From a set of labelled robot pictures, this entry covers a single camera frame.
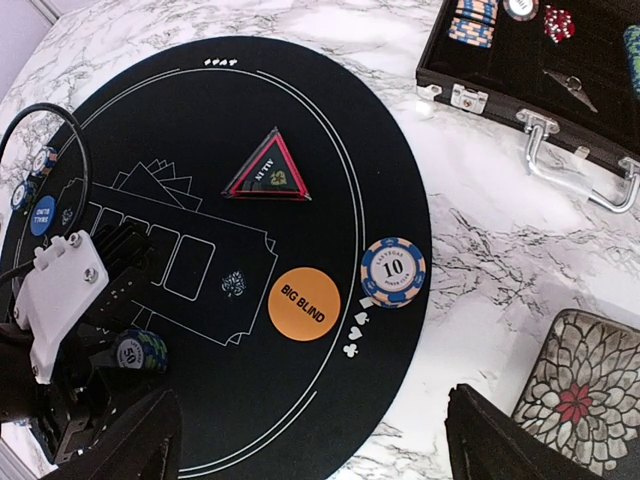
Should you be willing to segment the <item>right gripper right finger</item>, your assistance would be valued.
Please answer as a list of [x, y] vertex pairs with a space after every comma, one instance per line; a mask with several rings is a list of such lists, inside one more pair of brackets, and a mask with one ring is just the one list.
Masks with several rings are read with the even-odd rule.
[[536, 440], [468, 384], [450, 390], [445, 427], [455, 480], [598, 477]]

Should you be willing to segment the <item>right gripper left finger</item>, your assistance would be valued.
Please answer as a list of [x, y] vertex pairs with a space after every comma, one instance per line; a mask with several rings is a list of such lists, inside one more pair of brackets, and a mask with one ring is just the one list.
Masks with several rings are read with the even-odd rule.
[[173, 391], [156, 391], [127, 410], [98, 444], [47, 479], [176, 479], [182, 414]]

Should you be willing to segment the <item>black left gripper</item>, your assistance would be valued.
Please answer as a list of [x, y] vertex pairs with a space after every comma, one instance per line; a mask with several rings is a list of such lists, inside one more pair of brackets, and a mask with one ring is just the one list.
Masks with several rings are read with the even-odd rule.
[[107, 225], [91, 239], [109, 283], [62, 341], [32, 424], [47, 460], [57, 465], [96, 445], [162, 374], [120, 368], [112, 356], [116, 337], [136, 329], [131, 298], [149, 284], [159, 264], [158, 248], [139, 224]]

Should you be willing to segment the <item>blue small blind button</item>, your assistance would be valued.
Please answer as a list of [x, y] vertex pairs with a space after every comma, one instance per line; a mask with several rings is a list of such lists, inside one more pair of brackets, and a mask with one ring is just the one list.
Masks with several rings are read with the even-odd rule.
[[29, 229], [34, 237], [41, 237], [46, 234], [53, 224], [55, 212], [56, 199], [51, 195], [42, 197], [36, 203], [29, 220]]

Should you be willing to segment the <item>orange big blind button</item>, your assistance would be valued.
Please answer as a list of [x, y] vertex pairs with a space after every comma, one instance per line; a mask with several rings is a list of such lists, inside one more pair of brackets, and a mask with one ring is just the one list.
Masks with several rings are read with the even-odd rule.
[[299, 267], [282, 274], [271, 287], [268, 313], [273, 326], [289, 340], [315, 341], [336, 324], [341, 297], [323, 271]]

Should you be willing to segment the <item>small green fifty chip stack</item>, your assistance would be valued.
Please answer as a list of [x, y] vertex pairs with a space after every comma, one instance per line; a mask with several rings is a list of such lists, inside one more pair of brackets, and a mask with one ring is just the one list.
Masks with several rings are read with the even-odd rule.
[[10, 206], [13, 211], [21, 211], [27, 208], [33, 201], [36, 192], [36, 184], [29, 180], [22, 181], [14, 189]]

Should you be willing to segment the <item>small blue ten chip stack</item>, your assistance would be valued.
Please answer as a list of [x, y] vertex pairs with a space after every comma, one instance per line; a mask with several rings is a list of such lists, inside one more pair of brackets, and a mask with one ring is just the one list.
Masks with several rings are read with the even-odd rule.
[[31, 175], [36, 178], [48, 176], [57, 164], [57, 150], [50, 146], [42, 147], [35, 155], [31, 165]]

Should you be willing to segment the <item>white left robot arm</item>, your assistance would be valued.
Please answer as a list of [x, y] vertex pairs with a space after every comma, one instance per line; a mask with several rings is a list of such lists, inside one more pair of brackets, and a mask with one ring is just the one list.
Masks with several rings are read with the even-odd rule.
[[160, 386], [167, 347], [126, 312], [158, 265], [132, 222], [35, 249], [1, 325], [1, 420], [26, 422], [48, 462], [97, 447]]

